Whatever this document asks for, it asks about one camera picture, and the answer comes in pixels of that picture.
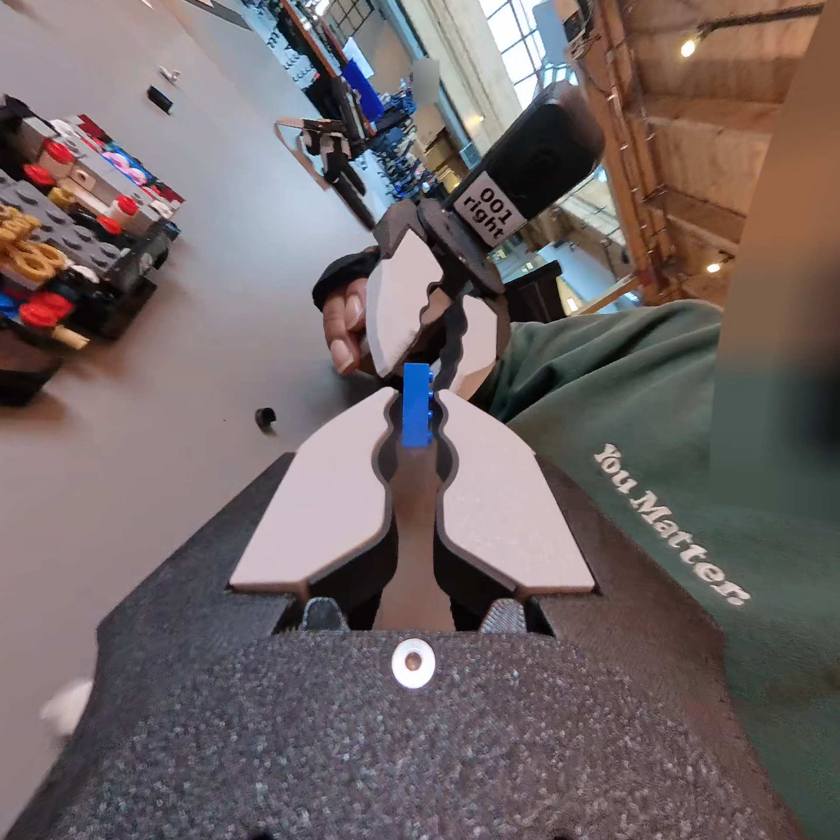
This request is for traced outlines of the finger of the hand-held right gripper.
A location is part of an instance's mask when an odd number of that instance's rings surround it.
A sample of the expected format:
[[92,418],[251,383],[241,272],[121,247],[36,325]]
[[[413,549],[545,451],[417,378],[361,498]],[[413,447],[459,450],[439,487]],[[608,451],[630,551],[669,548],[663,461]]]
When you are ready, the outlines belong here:
[[498,315],[483,299],[466,295],[444,314],[436,390],[469,400],[497,362]]
[[390,377],[422,328],[422,316],[444,272],[433,251],[405,231],[391,257],[373,268],[366,285],[365,337],[376,374]]

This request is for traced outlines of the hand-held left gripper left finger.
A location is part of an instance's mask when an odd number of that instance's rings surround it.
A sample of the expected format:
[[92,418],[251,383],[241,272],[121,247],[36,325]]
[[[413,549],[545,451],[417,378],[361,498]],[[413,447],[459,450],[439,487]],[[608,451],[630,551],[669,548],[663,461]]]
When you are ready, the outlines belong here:
[[382,387],[294,454],[232,573],[237,593],[332,598],[362,608],[396,572],[391,482],[397,391]]

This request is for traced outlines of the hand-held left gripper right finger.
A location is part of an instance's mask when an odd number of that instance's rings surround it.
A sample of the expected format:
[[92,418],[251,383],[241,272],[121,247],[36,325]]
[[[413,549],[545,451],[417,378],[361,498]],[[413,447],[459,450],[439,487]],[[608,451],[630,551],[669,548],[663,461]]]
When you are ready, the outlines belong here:
[[478,618],[500,599],[593,593],[590,566],[532,449],[452,391],[436,402],[439,588]]

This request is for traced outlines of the blue lego brick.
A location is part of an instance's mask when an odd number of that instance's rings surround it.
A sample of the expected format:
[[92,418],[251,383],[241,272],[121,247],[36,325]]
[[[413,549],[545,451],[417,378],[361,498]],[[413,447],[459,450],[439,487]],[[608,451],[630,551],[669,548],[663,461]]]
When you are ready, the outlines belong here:
[[428,364],[404,363],[402,446],[425,448],[433,439],[434,373]]

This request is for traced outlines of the black lego car model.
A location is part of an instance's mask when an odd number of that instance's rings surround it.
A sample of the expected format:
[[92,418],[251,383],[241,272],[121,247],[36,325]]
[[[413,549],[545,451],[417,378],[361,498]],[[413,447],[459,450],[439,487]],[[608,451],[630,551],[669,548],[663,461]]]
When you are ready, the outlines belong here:
[[1,406],[71,351],[126,332],[156,292],[184,198],[87,115],[1,97]]

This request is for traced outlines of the person's right forearm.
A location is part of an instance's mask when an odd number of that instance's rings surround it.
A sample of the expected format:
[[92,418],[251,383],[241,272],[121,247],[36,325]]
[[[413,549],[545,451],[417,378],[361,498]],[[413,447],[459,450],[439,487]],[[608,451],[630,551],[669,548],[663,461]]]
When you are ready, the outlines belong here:
[[681,300],[653,308],[516,322],[501,360],[471,401],[509,423],[553,396],[616,407],[653,385],[714,361],[723,311]]

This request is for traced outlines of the small white lego piece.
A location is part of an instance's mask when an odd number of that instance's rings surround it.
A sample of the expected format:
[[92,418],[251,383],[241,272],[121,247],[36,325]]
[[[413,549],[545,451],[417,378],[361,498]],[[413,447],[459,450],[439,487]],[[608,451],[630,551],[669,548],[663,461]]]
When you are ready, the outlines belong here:
[[73,679],[42,706],[39,719],[55,738],[68,739],[73,734],[88,705],[91,690],[91,679]]

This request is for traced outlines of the person's right hand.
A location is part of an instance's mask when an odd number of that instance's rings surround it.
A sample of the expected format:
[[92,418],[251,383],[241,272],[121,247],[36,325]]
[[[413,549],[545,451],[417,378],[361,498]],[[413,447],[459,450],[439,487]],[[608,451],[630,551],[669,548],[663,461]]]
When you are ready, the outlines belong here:
[[324,338],[332,367],[340,376],[361,371],[375,375],[375,366],[366,341],[367,278],[359,277],[330,293],[322,307]]

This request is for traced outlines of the black handheld device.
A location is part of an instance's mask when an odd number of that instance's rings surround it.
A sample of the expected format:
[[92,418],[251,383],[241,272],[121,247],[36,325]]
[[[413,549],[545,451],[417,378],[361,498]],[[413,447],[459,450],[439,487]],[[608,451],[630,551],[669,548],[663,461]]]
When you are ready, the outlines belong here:
[[282,132],[284,129],[298,131],[295,148],[300,154],[306,155],[300,158],[301,162],[308,165],[309,159],[320,159],[321,170],[310,169],[324,184],[336,192],[342,187],[350,189],[357,196],[366,195],[366,186],[352,166],[359,152],[354,149],[342,121],[285,115],[275,120],[276,135],[283,142],[286,141]]

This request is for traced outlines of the blue plastic storage bin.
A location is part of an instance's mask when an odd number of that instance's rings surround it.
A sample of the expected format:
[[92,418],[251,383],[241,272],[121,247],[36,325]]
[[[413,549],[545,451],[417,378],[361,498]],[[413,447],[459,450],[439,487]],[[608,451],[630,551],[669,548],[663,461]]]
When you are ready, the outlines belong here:
[[342,76],[351,89],[358,94],[360,109],[367,121],[378,123],[385,113],[385,108],[380,95],[372,87],[354,59],[347,60],[342,69]]

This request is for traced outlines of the wooden office desk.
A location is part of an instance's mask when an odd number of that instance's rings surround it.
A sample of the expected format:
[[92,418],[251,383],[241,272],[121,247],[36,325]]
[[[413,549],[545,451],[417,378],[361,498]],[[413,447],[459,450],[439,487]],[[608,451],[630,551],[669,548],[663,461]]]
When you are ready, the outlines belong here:
[[351,137],[367,143],[371,124],[362,110],[361,94],[344,76],[350,62],[329,27],[297,1],[279,1],[277,23],[290,46],[309,59],[314,76],[304,83],[303,91],[318,114],[343,121]]

